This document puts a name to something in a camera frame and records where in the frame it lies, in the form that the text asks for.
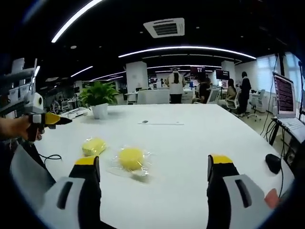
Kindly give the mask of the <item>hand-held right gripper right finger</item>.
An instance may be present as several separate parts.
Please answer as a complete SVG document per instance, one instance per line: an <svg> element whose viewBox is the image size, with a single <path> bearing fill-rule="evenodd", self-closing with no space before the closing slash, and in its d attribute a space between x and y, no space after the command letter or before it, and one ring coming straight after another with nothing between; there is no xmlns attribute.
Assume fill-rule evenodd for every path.
<svg viewBox="0 0 305 229"><path fill-rule="evenodd" d="M208 229L257 229L271 215L263 190L230 158L209 155L207 181Z"/></svg>

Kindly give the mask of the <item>person's left hand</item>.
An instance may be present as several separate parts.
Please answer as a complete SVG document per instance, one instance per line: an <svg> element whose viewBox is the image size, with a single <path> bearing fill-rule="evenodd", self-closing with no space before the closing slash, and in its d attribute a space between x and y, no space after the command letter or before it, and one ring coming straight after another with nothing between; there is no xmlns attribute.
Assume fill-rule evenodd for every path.
<svg viewBox="0 0 305 229"><path fill-rule="evenodd" d="M40 141L42 139L44 130L40 130L38 124L31 123L29 116L22 116L14 119L13 121L14 124L12 126L11 137L21 137L24 140L31 142Z"/></svg>

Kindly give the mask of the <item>person's right hand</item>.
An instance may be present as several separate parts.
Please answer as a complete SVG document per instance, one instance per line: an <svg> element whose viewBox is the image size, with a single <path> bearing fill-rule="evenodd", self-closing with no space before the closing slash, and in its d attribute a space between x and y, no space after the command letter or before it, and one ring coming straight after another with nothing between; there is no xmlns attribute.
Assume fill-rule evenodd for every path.
<svg viewBox="0 0 305 229"><path fill-rule="evenodd" d="M276 208L280 203L280 198L277 194L277 190L275 188L271 189L265 196L264 201L269 208Z"/></svg>

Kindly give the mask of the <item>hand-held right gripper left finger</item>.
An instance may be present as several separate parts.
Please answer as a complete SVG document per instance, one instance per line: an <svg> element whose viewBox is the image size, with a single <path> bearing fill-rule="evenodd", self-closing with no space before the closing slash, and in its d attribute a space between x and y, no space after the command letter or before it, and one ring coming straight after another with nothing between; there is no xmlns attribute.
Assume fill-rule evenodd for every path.
<svg viewBox="0 0 305 229"><path fill-rule="evenodd" d="M48 229L96 229L101 195L99 157L82 157L45 193L39 217Z"/></svg>

